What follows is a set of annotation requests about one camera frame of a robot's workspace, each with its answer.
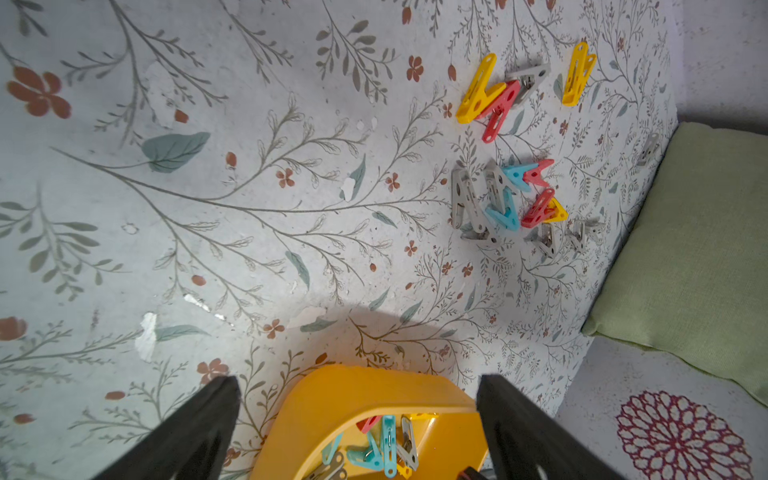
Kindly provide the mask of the yellow clothespin left pair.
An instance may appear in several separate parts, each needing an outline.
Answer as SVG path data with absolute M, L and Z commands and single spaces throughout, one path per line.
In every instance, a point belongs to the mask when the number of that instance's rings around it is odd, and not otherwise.
M 455 115 L 460 124 L 469 124 L 478 118 L 506 89 L 504 81 L 488 86 L 496 61 L 496 55 L 489 53 L 480 62 Z

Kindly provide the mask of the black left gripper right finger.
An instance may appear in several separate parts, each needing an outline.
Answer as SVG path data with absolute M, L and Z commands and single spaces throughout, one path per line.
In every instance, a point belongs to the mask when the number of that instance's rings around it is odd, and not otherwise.
M 501 375 L 481 378 L 476 406 L 493 479 L 621 477 Z

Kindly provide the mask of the red clothespin in pile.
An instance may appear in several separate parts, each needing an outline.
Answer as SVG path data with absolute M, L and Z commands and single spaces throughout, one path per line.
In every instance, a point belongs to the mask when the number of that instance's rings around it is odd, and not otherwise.
M 541 191 L 521 220 L 521 226 L 531 229 L 541 224 L 544 220 L 550 219 L 555 214 L 555 211 L 550 209 L 548 205 L 554 198 L 554 195 L 555 190 L 553 188 L 545 188 Z

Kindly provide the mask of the teal clothespin in pile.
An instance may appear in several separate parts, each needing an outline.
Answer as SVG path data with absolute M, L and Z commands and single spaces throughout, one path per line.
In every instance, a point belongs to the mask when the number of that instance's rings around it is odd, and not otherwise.
M 524 181 L 524 175 L 537 167 L 526 164 L 501 167 L 495 160 L 489 160 L 485 167 L 485 179 L 490 205 L 485 208 L 486 215 L 510 231 L 520 229 L 520 220 L 514 197 L 517 191 L 530 192 L 531 187 Z

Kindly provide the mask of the green square pillow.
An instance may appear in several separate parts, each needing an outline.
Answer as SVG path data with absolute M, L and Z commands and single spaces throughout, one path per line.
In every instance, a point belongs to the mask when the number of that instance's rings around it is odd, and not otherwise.
M 767 399 L 767 139 L 684 122 L 583 326 Z

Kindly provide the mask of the grey clothespin pile left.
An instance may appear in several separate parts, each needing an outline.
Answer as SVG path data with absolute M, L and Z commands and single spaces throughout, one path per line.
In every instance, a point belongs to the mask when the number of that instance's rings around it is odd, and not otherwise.
M 477 203 L 473 182 L 468 171 L 455 168 L 451 173 L 451 222 L 456 230 L 461 230 L 468 223 L 469 229 L 462 237 L 479 241 L 489 238 L 489 230 Z

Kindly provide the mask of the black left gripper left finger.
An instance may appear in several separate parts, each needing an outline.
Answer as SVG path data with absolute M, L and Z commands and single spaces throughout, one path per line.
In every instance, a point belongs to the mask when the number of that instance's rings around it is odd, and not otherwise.
M 193 395 L 98 479 L 217 479 L 239 415 L 233 376 L 217 377 Z

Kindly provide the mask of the red clothespin back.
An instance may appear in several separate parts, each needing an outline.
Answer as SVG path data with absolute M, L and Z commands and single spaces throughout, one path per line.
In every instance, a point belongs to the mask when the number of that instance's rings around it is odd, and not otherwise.
M 370 432 L 370 431 L 373 429 L 373 427 L 374 427 L 374 426 L 375 426 L 375 425 L 376 425 L 376 424 L 377 424 L 377 423 L 378 423 L 380 420 L 381 420 L 381 416 L 380 416 L 380 415 L 377 415 L 377 416 L 372 416 L 372 417 L 368 417 L 368 418 L 366 418 L 366 419 L 364 419 L 364 420 L 358 421 L 358 422 L 356 423 L 356 427 L 357 427 L 357 429 L 358 429 L 358 430 L 359 430 L 361 433 L 363 433 L 363 434 L 367 434 L 368 432 Z

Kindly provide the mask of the yellow clothespin in pile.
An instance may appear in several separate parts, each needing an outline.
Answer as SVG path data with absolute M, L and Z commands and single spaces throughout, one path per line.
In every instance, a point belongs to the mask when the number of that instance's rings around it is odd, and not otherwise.
M 569 214 L 561 203 L 552 197 L 544 210 L 544 223 L 564 222 L 569 219 Z

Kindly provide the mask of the yellow plastic storage tray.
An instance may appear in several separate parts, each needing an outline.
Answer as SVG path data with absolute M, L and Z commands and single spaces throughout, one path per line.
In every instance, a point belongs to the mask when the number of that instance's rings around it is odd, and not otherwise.
M 332 365 L 284 401 L 254 479 L 454 479 L 488 454 L 474 400 L 450 380 Z

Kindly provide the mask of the red clothespin left pair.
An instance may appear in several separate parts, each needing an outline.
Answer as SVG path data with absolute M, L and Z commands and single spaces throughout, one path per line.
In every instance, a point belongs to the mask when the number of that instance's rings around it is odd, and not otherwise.
M 478 115 L 477 119 L 488 118 L 482 135 L 484 143 L 489 144 L 496 139 L 521 90 L 522 83 L 520 80 L 507 82 L 501 94 Z

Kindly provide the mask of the grey clothespin by pillow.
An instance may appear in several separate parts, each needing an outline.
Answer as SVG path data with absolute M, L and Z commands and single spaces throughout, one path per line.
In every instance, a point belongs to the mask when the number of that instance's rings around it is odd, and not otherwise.
M 636 166 L 646 165 L 650 160 L 654 158 L 655 152 L 658 150 L 659 145 L 660 145 L 659 135 L 657 133 L 650 133 L 646 138 L 646 141 L 636 158 L 635 165 Z

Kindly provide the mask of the red clothespin upper pile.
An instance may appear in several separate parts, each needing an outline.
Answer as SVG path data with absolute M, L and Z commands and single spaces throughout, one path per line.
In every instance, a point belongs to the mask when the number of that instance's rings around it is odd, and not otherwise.
M 550 184 L 544 176 L 544 171 L 553 166 L 553 159 L 543 159 L 538 161 L 531 169 L 523 174 L 523 180 L 528 185 L 535 185 L 541 188 L 549 188 Z

